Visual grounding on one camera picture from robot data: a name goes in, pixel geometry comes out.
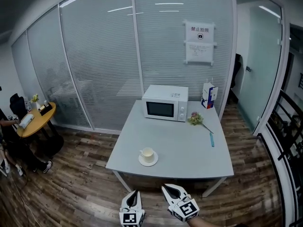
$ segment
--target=microwave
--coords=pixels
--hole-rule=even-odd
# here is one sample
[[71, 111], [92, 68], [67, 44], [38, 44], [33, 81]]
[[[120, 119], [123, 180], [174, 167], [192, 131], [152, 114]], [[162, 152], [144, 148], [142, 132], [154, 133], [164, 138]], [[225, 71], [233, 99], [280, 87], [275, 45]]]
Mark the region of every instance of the microwave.
[[185, 122], [188, 87], [150, 85], [142, 97], [146, 118]]

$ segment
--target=door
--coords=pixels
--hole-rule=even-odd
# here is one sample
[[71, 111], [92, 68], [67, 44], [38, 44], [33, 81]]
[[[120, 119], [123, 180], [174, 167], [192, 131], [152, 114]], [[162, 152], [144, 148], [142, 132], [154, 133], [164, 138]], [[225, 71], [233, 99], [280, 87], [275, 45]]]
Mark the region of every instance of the door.
[[253, 131], [266, 108], [279, 66], [281, 9], [268, 2], [250, 8], [250, 43], [239, 109]]

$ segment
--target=blue pen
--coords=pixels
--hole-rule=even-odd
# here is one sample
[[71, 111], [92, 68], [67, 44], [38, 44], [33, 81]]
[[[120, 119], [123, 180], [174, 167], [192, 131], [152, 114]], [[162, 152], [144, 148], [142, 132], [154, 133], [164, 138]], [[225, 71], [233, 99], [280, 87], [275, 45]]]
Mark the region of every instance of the blue pen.
[[210, 142], [212, 144], [212, 147], [214, 147], [214, 139], [213, 139], [213, 134], [211, 132], [209, 132], [210, 135]]

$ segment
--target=wooden floor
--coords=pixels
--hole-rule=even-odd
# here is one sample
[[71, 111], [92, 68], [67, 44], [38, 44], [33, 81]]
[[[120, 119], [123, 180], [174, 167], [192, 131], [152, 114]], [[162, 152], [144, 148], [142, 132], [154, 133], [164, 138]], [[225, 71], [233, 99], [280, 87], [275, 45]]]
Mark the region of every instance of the wooden floor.
[[[220, 226], [244, 223], [250, 227], [282, 226], [281, 196], [272, 163], [260, 140], [251, 136], [236, 105], [227, 105], [222, 126], [232, 158], [234, 177], [228, 178], [209, 197], [201, 193], [211, 181], [175, 181], [128, 176], [142, 191], [146, 227], [186, 226], [167, 212], [160, 192], [162, 183], [185, 187], [200, 207], [200, 216]], [[126, 190], [105, 169], [116, 135], [59, 128], [62, 150], [47, 174], [27, 172], [22, 197], [40, 226], [117, 227], [118, 210]], [[0, 226], [27, 226], [20, 189], [26, 177], [15, 168], [8, 178], [0, 176]], [[27, 210], [29, 226], [38, 227]]]

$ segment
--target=white cup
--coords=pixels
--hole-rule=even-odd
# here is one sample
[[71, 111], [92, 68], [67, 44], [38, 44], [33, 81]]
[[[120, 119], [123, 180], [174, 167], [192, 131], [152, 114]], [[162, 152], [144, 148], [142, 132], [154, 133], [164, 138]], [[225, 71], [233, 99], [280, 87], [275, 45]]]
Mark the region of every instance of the white cup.
[[153, 153], [152, 148], [144, 148], [140, 150], [140, 155], [143, 157], [144, 161], [147, 163], [153, 162], [155, 159], [155, 155]]

